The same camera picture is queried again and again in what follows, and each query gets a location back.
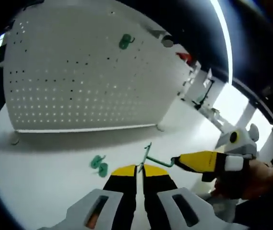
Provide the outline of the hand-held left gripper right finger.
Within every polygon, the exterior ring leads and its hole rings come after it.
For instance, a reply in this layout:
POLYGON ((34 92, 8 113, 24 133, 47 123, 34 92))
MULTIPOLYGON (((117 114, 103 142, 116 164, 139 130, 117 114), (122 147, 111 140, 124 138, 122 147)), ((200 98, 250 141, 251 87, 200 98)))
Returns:
POLYGON ((144 207, 152 230, 248 230, 219 218, 214 207, 189 189, 178 188, 162 168, 144 165, 144 207))

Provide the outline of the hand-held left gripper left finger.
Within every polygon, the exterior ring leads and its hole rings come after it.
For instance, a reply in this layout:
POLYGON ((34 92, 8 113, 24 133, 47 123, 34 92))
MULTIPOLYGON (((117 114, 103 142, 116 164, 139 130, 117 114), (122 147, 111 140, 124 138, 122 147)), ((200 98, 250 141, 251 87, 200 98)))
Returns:
POLYGON ((94 189, 67 209, 64 220, 43 230, 129 230, 136 210, 137 166, 116 169, 103 189, 94 189))

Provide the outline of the person's right hand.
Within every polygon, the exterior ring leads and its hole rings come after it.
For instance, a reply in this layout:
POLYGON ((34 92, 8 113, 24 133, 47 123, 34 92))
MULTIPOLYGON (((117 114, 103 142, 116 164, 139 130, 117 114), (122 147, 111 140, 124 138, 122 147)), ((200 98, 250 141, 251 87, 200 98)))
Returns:
POLYGON ((273 188, 273 168, 263 162, 252 160, 249 162, 247 176, 243 177, 241 182, 243 187, 236 192, 231 189, 236 185, 235 183, 223 183, 217 180, 211 195, 243 200, 264 195, 273 188))

